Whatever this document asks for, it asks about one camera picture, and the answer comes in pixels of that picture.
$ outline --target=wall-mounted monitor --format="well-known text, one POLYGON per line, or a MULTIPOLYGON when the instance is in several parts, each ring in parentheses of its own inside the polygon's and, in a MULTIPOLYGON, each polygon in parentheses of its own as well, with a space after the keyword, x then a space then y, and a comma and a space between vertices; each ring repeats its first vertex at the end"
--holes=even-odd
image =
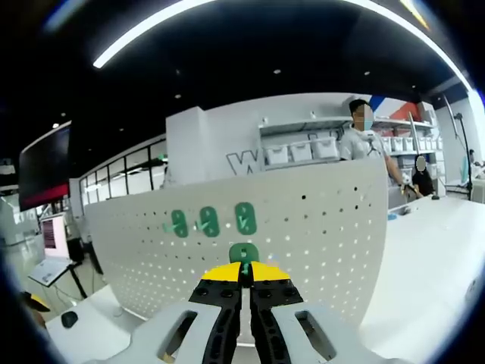
POLYGON ((19 200, 24 211, 69 194, 70 122, 31 143, 19 158, 19 200))

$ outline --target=laptop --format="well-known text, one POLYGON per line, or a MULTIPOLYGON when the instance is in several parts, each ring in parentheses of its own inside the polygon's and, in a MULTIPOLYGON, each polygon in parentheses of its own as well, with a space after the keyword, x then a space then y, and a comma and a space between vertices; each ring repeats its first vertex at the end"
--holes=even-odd
POLYGON ((40 221, 45 259, 30 272, 29 278, 45 287, 53 285, 73 263, 69 258, 64 213, 40 221))

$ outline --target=gray t-shirt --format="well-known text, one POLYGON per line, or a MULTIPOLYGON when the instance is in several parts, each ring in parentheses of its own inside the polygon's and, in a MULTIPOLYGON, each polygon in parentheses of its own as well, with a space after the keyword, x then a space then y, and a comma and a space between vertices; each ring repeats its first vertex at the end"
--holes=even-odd
POLYGON ((379 134, 351 127, 340 140, 340 158, 348 161, 363 158, 383 158, 387 155, 379 134))

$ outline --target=blue wall stripe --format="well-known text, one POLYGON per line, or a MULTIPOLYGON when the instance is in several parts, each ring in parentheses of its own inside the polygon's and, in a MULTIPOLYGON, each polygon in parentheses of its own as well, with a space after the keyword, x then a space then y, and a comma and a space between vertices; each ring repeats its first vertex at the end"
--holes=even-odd
POLYGON ((384 99, 384 96, 372 96, 371 100, 369 100, 369 105, 371 106, 372 111, 376 111, 384 99))

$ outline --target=white table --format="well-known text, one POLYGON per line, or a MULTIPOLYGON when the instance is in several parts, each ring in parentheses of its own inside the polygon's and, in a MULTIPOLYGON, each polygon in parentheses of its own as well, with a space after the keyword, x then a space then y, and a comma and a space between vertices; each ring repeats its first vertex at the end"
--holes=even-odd
POLYGON ((47 322, 47 331, 67 363, 107 359, 130 344, 130 335, 143 320, 120 308, 110 286, 103 287, 68 311, 78 321, 64 328, 61 317, 47 322))
MULTIPOLYGON (((426 198, 410 206, 418 210, 388 222, 380 274, 360 334, 381 356, 421 363, 440 347, 467 308, 465 293, 483 268, 485 205, 426 198)), ((47 324, 68 363, 118 353, 142 322, 127 312, 114 317, 120 310, 109 286, 72 310, 80 320, 71 329, 62 327, 60 317, 47 324)), ((234 362, 257 362, 254 349, 237 350, 246 352, 234 362)))
POLYGON ((485 206, 461 199, 412 202, 417 211, 387 224, 374 295, 360 332, 384 357, 426 362, 467 308, 481 274, 485 206))

